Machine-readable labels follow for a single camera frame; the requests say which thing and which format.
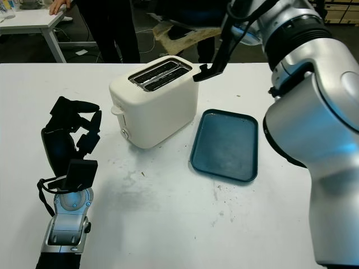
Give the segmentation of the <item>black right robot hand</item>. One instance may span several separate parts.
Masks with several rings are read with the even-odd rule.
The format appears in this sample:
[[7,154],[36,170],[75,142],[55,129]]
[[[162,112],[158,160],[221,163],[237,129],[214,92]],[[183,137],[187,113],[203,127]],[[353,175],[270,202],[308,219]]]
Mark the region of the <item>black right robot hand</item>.
[[151,13],[173,24],[168,31],[171,40],[185,37],[191,31],[219,27],[225,16],[227,1],[152,1]]

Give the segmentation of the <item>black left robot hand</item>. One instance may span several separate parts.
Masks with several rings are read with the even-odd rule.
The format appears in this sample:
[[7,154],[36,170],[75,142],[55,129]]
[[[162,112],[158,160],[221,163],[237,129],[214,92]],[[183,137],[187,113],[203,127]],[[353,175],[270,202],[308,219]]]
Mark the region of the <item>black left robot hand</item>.
[[67,173],[70,160],[92,153],[100,140],[102,111],[97,104],[60,96],[50,115],[41,137],[49,164],[60,177]]

